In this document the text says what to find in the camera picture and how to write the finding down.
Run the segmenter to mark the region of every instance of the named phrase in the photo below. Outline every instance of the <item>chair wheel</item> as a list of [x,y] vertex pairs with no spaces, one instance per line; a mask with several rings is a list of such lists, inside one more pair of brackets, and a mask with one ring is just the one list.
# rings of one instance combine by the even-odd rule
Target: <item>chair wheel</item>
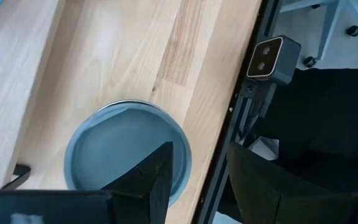
[[303,60],[303,64],[308,68],[313,67],[314,65],[316,65],[316,63],[317,61],[314,57],[307,57]]
[[351,27],[347,28],[346,34],[350,35],[352,37],[357,37],[358,36],[358,26],[351,26]]

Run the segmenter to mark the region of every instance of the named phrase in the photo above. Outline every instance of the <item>wooden desk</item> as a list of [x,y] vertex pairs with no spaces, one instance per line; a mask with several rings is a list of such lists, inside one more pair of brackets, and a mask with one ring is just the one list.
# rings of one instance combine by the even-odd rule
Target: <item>wooden desk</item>
[[151,101],[191,145],[190,181],[167,223],[189,223],[203,186],[260,0],[66,1],[24,138],[25,189],[65,189],[75,129],[113,101]]
[[64,4],[0,5],[0,188],[11,180]]

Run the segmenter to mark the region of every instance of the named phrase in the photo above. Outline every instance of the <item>gray floor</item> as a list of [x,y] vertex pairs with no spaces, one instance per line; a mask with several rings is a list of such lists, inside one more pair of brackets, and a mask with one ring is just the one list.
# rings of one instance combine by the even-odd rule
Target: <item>gray floor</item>
[[[284,0],[284,4],[294,2]],[[279,15],[274,35],[284,34],[302,45],[298,68],[306,69],[301,60],[316,56],[321,29],[323,28],[326,7],[306,8]],[[358,68],[358,36],[345,34],[347,27],[358,25],[358,17],[352,11],[343,10],[335,27],[333,38],[328,47],[326,58],[316,64],[316,68]]]

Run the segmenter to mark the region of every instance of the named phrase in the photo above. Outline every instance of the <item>camera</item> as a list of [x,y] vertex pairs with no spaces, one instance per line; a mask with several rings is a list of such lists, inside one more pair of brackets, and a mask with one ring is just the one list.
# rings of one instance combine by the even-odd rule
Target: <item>camera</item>
[[284,35],[258,43],[252,54],[247,78],[289,84],[300,51],[301,45]]

